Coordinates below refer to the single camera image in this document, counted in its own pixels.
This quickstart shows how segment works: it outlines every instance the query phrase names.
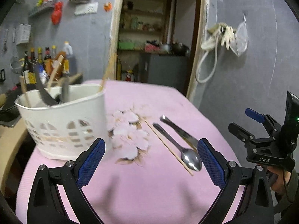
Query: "white power strip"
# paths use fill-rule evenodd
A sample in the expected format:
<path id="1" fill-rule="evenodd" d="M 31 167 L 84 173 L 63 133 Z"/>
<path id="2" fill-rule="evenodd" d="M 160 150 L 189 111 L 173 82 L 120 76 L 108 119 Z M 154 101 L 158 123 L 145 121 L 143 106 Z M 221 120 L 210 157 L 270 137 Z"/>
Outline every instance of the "white power strip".
<path id="1" fill-rule="evenodd" d="M 98 12 L 99 3 L 87 3 L 76 6 L 75 15 L 84 15 Z"/>

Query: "screw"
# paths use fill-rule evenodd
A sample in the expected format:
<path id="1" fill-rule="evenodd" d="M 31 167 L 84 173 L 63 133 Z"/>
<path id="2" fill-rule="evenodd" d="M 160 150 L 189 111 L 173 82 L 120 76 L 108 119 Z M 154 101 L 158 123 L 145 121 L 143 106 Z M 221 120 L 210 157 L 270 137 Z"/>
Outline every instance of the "screw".
<path id="1" fill-rule="evenodd" d="M 264 169 L 263 169 L 262 166 L 258 165 L 258 166 L 257 166 L 257 170 L 259 170 L 259 171 L 263 171 Z"/>
<path id="2" fill-rule="evenodd" d="M 235 167 L 235 166 L 237 166 L 237 164 L 236 164 L 234 161 L 230 161 L 228 164 L 229 164 L 231 167 Z"/>
<path id="3" fill-rule="evenodd" d="M 42 164 L 38 167 L 39 170 L 44 170 L 44 168 L 46 167 L 46 165 Z"/>
<path id="4" fill-rule="evenodd" d="M 68 166 L 68 167 L 72 167 L 73 165 L 74 165 L 74 161 L 68 161 L 66 163 L 66 166 Z"/>

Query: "basket rim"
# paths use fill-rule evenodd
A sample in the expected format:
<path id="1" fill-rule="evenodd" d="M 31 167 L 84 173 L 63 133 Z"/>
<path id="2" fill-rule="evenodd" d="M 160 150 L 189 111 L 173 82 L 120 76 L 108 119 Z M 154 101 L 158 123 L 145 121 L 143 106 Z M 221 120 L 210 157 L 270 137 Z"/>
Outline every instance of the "basket rim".
<path id="1" fill-rule="evenodd" d="M 93 87 L 98 86 L 99 87 L 100 85 L 96 84 L 96 83 L 87 83 L 87 84 L 76 84 L 76 85 L 69 85 L 69 86 L 70 87 L 90 87 L 90 86 L 93 86 Z M 20 107 L 20 108 L 23 108 L 26 110 L 31 110 L 31 111 L 44 111 L 44 110 L 51 110 L 51 109 L 60 109 L 60 108 L 68 107 L 70 105 L 75 105 L 75 104 L 85 102 L 86 100 L 92 100 L 92 99 L 96 99 L 98 97 L 103 97 L 105 95 L 105 91 L 106 91 L 105 88 L 103 88 L 103 90 L 101 92 L 95 93 L 93 95 L 90 95 L 90 96 L 87 96 L 84 98 L 76 99 L 76 100 L 73 100 L 73 101 L 70 101 L 67 103 L 58 104 L 58 105 L 54 105 L 54 106 L 46 106 L 46 107 L 38 107 L 38 108 L 34 108 L 34 107 L 28 108 L 26 106 L 19 104 L 20 98 L 25 97 L 25 95 L 22 94 L 15 100 L 15 104 L 17 105 L 17 107 Z"/>

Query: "plastic jug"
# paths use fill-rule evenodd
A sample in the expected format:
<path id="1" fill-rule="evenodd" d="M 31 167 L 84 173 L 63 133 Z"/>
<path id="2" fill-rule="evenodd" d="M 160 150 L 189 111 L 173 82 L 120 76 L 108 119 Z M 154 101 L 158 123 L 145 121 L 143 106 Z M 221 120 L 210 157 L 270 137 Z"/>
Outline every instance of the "plastic jug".
<path id="1" fill-rule="evenodd" d="M 67 41 L 64 42 L 63 51 L 66 53 L 66 57 L 64 60 L 62 73 L 64 76 L 69 76 L 69 77 L 74 76 L 77 74 L 76 58 L 73 53 L 72 47 Z"/>

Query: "blue gripper pad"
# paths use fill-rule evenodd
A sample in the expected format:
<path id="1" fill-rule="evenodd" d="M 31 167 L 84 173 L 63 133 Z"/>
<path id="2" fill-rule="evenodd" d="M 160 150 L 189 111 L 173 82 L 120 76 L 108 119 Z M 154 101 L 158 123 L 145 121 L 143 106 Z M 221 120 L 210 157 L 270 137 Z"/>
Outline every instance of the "blue gripper pad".
<path id="1" fill-rule="evenodd" d="M 254 119 L 255 121 L 259 122 L 259 123 L 264 123 L 265 122 L 265 117 L 264 115 L 258 113 L 258 112 L 255 112 L 254 110 L 250 109 L 250 108 L 247 108 L 245 110 L 245 114 Z"/>
<path id="2" fill-rule="evenodd" d="M 205 168 L 207 169 L 207 172 L 209 173 L 213 181 L 213 184 L 215 186 L 219 186 L 220 189 L 223 189 L 225 185 L 225 179 L 226 179 L 225 169 L 227 167 L 221 166 L 221 164 L 217 161 L 217 159 L 214 156 L 214 154 L 217 152 L 214 150 L 214 148 L 210 145 L 208 140 L 205 138 L 200 139 L 198 141 L 197 151 L 199 156 L 202 159 L 202 162 L 204 163 Z"/>
<path id="3" fill-rule="evenodd" d="M 96 168 L 98 167 L 98 164 L 100 163 L 105 153 L 105 149 L 106 147 L 104 140 L 99 139 L 96 146 L 93 148 L 82 166 L 79 168 L 77 180 L 77 185 L 79 188 L 88 185 L 90 179 L 92 178 L 92 175 L 94 174 Z"/>

